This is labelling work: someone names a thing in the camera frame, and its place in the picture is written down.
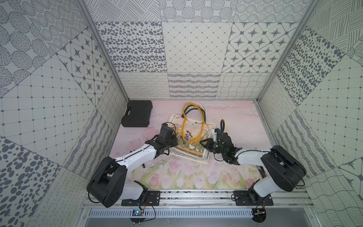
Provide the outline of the starry night canvas tote bag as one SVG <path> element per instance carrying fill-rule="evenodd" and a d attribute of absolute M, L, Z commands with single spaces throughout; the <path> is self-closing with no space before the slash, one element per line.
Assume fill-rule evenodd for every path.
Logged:
<path fill-rule="evenodd" d="M 206 111 L 206 109 L 207 109 L 203 104 L 198 103 L 198 102 L 190 102 L 188 105 L 191 105 L 191 104 L 198 106 L 200 109 L 203 109 L 204 111 Z"/>

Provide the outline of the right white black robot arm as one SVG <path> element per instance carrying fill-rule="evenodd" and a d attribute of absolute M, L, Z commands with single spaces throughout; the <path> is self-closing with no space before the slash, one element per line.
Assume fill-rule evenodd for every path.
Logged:
<path fill-rule="evenodd" d="M 232 143 L 228 133 L 216 129 L 216 139 L 208 138 L 199 143 L 213 154 L 220 154 L 230 165 L 254 165 L 267 170 L 269 175 L 252 184 L 248 195 L 252 199 L 262 199 L 279 190 L 291 192 L 303 181 L 305 167 L 280 145 L 268 151 L 242 150 Z"/>

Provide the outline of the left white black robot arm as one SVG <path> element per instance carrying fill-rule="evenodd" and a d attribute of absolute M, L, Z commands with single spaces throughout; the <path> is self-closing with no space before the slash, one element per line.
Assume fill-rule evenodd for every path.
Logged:
<path fill-rule="evenodd" d="M 104 158 L 87 186 L 88 199 L 106 208 L 113 206 L 119 199 L 126 205 L 147 204 L 148 188 L 139 181 L 127 184 L 127 175 L 161 155 L 169 155 L 170 148 L 178 145 L 175 130 L 173 123 L 163 123 L 160 133 L 146 141 L 141 148 L 115 159 L 110 156 Z"/>

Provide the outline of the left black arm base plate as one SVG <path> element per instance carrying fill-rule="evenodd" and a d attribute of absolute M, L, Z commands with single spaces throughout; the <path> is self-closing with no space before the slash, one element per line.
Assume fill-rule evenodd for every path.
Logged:
<path fill-rule="evenodd" d="M 122 200 L 122 206 L 159 206 L 160 191 L 147 191 L 143 193 L 137 200 Z"/>

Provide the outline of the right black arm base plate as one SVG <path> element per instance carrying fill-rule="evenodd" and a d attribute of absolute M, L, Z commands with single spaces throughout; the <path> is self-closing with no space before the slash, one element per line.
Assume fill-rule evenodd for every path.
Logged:
<path fill-rule="evenodd" d="M 271 195 L 260 197 L 252 191 L 240 190 L 233 191 L 231 200 L 236 203 L 236 206 L 273 206 L 274 202 Z"/>

